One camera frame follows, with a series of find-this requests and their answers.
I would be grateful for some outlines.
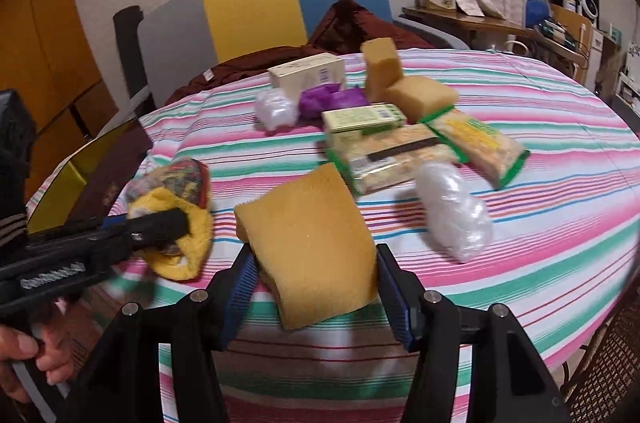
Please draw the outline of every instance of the foam block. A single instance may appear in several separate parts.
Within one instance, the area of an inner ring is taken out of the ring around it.
[[[458,100],[458,92],[445,84],[420,75],[407,76],[382,91],[382,100],[400,109],[409,122],[448,108]]]
[[[236,206],[285,329],[359,309],[377,295],[376,247],[333,164]]]
[[[373,104],[382,100],[382,91],[402,78],[402,64],[394,41],[389,37],[367,40],[360,46],[367,64],[364,93]]]

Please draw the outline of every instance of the striped tablecloth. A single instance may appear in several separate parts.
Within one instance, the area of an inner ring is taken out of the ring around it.
[[[462,168],[495,223],[494,243],[472,262],[458,264],[430,248],[411,182],[358,199],[367,226],[426,288],[469,307],[507,304],[549,368],[557,367],[602,322],[634,265],[640,143],[599,99],[538,61],[452,50],[406,50],[401,57],[406,74],[453,86],[461,110],[520,140],[532,155],[498,192]],[[360,55],[345,60],[349,85],[362,84]],[[181,156],[209,165],[212,253],[202,277],[190,283],[155,278],[141,260],[121,265],[116,278],[85,297],[99,326],[125,300],[165,305],[205,287],[241,247],[233,207],[325,162],[318,127],[300,124],[276,136],[258,129],[255,94],[269,86],[265,76],[242,80],[142,119],[154,148],[140,174]],[[121,212],[119,200],[113,213]],[[379,303],[285,332],[262,284],[238,338],[215,360],[238,422],[396,422],[416,364],[394,342]],[[161,348],[160,363],[166,420],[176,421],[169,349]],[[464,347],[455,421],[465,419],[469,380]]]

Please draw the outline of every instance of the wicker chair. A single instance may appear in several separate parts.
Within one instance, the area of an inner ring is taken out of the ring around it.
[[[574,423],[640,421],[640,278],[595,332],[561,392]]]

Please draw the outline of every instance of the metal screw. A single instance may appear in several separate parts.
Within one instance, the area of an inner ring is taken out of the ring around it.
[[[432,304],[437,304],[442,300],[442,295],[433,289],[425,291],[423,297],[427,302],[431,302]]]
[[[138,304],[135,302],[129,302],[122,307],[122,314],[130,317],[138,312]]]
[[[500,318],[505,318],[509,314],[509,308],[504,304],[496,304],[492,307],[494,314],[498,315]]]
[[[204,302],[209,298],[209,293],[207,293],[204,289],[196,289],[196,291],[191,292],[189,298],[194,302]]]

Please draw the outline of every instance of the purple plastic bag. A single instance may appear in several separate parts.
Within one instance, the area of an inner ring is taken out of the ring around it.
[[[325,84],[302,91],[298,108],[307,120],[320,118],[322,111],[368,106],[369,100],[360,88],[340,90],[340,84]]]

